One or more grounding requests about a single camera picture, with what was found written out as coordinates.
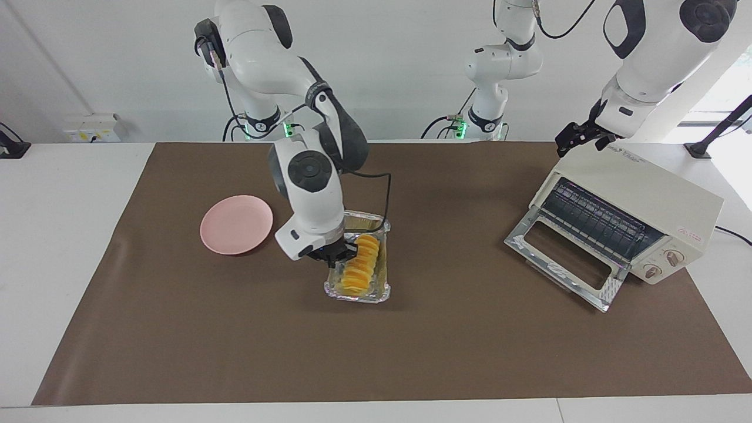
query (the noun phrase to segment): wall outlet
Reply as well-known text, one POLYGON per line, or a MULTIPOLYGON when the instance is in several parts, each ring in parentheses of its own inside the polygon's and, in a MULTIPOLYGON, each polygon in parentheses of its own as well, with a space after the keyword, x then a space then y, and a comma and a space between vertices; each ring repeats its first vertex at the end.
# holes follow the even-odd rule
POLYGON ((126 137, 123 124, 113 114, 69 116, 64 127, 70 142, 121 142, 126 137))

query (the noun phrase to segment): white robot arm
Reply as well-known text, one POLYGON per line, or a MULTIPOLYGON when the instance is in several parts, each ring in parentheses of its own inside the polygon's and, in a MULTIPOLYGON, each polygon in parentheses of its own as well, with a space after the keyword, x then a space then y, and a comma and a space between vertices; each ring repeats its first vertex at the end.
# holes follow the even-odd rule
POLYGON ((211 74, 241 95, 256 133, 268 135, 280 120, 277 94, 302 97, 323 118, 313 129, 279 139, 271 148, 274 182, 293 209, 275 234, 277 242, 292 260, 309 256, 334 266, 353 257, 355 246, 343 238, 338 174, 363 165, 365 136, 309 61, 288 51, 292 32, 280 8, 219 0, 215 14, 196 26, 196 47, 211 74))
POLYGON ((468 138, 497 139, 509 98, 501 83, 537 74, 543 56, 535 43, 535 15, 530 0, 498 0, 496 27, 506 36, 504 44, 485 45, 474 51, 465 67, 478 91, 463 119, 468 138))
POLYGON ((737 0, 616 0, 603 33, 623 59, 582 125, 557 137, 560 157, 596 141, 602 150, 637 132, 647 116, 715 51, 736 12, 737 0))

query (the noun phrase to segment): black cable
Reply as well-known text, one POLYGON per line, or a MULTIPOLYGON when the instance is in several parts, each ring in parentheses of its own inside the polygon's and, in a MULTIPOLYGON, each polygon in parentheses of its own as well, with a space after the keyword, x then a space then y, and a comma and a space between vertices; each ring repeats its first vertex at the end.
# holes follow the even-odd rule
POLYGON ((718 136, 718 138, 724 137, 724 136, 726 136, 726 135, 731 135, 731 134, 733 134, 734 132, 738 131, 738 130, 739 130, 739 128, 741 128, 742 126, 746 125, 746 124, 747 124, 747 122, 749 122, 749 121, 750 121, 750 119, 752 119, 752 114, 751 114, 751 115, 749 115, 749 117, 748 117, 747 119, 745 119, 745 120, 744 120, 744 122, 740 123, 740 124, 739 124, 739 126, 737 126, 737 127, 736 127, 736 128, 734 128, 734 129, 731 129, 730 131, 726 132, 725 134, 719 135, 719 136, 718 136))
POLYGON ((437 139, 438 139, 438 138, 441 138, 441 134, 443 134, 443 133, 444 133, 444 131, 447 131, 447 133, 446 133, 446 134, 444 135, 444 138, 447 138, 447 137, 449 136, 449 133, 450 133, 450 132, 452 132, 452 129, 457 129, 457 127, 456 127, 456 126, 451 126, 451 125, 449 125, 449 126, 447 126, 446 128, 443 128, 443 129, 442 129, 441 131, 439 131, 439 132, 438 132, 438 137, 437 137, 437 139))
POLYGON ((20 142, 24 142, 24 141, 23 141, 23 138, 21 138, 21 137, 20 137, 20 136, 19 136, 18 134, 16 134, 16 131, 12 130, 12 129, 11 129, 11 128, 10 128, 9 126, 8 126, 8 125, 6 125, 5 123, 2 123, 2 122, 0 122, 0 126, 2 126, 2 127, 4 127, 5 129, 7 129, 7 130, 11 131, 11 134, 15 135, 15 136, 16 136, 16 138, 18 138, 18 141, 20 141, 20 142))
POLYGON ((564 33, 562 33, 562 34, 559 34, 559 35, 551 35, 551 34, 549 34, 548 32, 546 32, 546 30, 545 30, 545 29, 543 28, 543 22, 541 21, 541 17, 540 17, 540 16, 538 16, 538 17, 536 17, 536 18, 535 18, 535 20, 536 20, 536 21, 538 21, 538 28, 540 28, 540 29, 541 29, 541 32, 543 32, 543 35, 545 35, 545 36, 547 36, 548 38, 551 38, 551 39, 553 39, 553 40, 558 40, 559 38, 564 38, 564 37, 566 37, 567 35, 569 35, 569 33, 570 33, 570 32, 572 32, 572 30, 574 30, 575 28, 577 28, 577 25, 579 25, 579 24, 580 24, 580 21, 582 21, 582 19, 583 19, 583 18, 585 17, 585 15, 586 15, 586 14, 587 14, 587 12, 588 12, 588 11, 590 10, 590 8, 591 8, 591 7, 592 7, 592 6, 593 6, 593 5, 595 4, 595 2, 596 2, 596 0, 590 0, 590 3, 589 3, 589 4, 587 5, 587 7, 585 8, 585 10, 584 10, 584 11, 582 12, 582 14, 580 15, 580 17, 579 17, 579 18, 577 18, 577 20, 576 20, 576 21, 575 21, 575 23, 574 23, 574 24, 572 25, 572 27, 571 27, 571 28, 569 28, 569 29, 567 29, 567 30, 566 30, 566 32, 564 32, 564 33))
POLYGON ((422 134, 422 135, 420 136, 420 139, 425 139, 425 138, 426 138, 426 134, 428 133, 428 131, 430 131, 430 130, 431 130, 431 128, 433 128, 433 126, 434 126, 435 124, 437 124, 437 123, 441 122, 442 120, 449 120, 449 117, 448 117, 448 116, 442 116, 442 117, 440 117, 440 118, 438 118, 438 119, 434 120, 433 122, 431 122, 431 123, 430 123, 430 124, 428 125, 428 127, 426 128, 426 130, 425 130, 425 131, 423 131, 423 134, 422 134))
POLYGON ((389 214, 389 198, 392 196, 392 174, 387 172, 387 173, 377 173, 375 175, 370 175, 368 173, 355 172, 353 170, 348 170, 345 168, 342 168, 342 170, 348 173, 352 173, 353 175, 359 178, 373 179, 373 178, 383 178, 385 176, 387 177, 387 199, 384 202, 384 215, 381 218, 381 223, 378 225, 378 227, 376 227, 375 229, 371 229, 371 230, 346 229, 344 231, 349 232, 349 233, 376 233, 382 230, 384 228, 384 224, 386 224, 387 222, 387 215, 389 214))
POLYGON ((227 124, 225 125, 225 131, 222 132, 222 142, 227 140, 227 131, 230 130, 230 125, 232 125, 232 121, 235 120, 235 117, 230 117, 230 120, 227 121, 227 124))
POLYGON ((235 126, 233 126, 233 127, 232 127, 232 130, 230 131, 230 141, 231 141, 231 142, 235 142, 235 130, 236 130, 237 128, 241 128, 241 129, 242 129, 242 127, 241 127, 241 126, 237 126, 237 125, 235 125, 235 126))
POLYGON ((468 96, 467 100, 465 100, 465 102, 462 104, 462 107, 459 108, 459 111, 457 112, 457 114, 460 114, 460 115, 462 114, 462 111, 465 110, 465 106, 468 105, 468 102, 470 102, 470 98, 472 98, 472 95, 475 94, 475 91, 477 90, 478 90, 478 87, 475 87, 472 89, 472 91, 470 92, 470 95, 468 96))
POLYGON ((739 235, 738 233, 736 233, 736 232, 734 232, 734 231, 732 231, 732 230, 728 230, 728 229, 726 229, 725 227, 715 227, 715 229, 717 229, 717 230, 719 230, 719 231, 721 231, 721 232, 725 232, 725 233, 728 233, 729 235, 734 235, 735 237, 737 237, 737 238, 739 238, 740 240, 742 240, 742 241, 746 242, 746 243, 747 243, 747 245, 749 245, 750 247, 752 247, 752 241, 750 241, 749 239, 745 238, 745 237, 744 237, 744 236, 742 236, 742 235, 739 235))

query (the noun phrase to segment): table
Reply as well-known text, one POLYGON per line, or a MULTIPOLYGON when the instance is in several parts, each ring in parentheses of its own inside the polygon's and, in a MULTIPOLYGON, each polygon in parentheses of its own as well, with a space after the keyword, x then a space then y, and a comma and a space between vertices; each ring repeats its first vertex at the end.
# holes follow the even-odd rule
MULTIPOLYGON (((752 212, 712 162, 678 145, 631 144, 631 151, 722 196, 719 225, 752 233, 752 212)), ((35 145, 0 163, 0 405, 30 404, 152 144, 35 145)), ((752 372, 752 251, 715 235, 690 274, 747 373, 752 372)), ((192 404, 0 409, 0 421, 747 421, 752 395, 425 403, 192 404)))

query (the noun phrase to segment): plate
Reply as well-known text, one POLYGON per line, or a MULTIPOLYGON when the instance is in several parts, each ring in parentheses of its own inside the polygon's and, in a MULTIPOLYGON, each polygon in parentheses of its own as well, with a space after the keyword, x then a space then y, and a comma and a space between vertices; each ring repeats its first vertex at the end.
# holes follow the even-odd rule
POLYGON ((237 255, 261 245, 271 232, 274 215, 255 196, 233 196, 215 204, 201 221, 201 240, 215 253, 237 255))

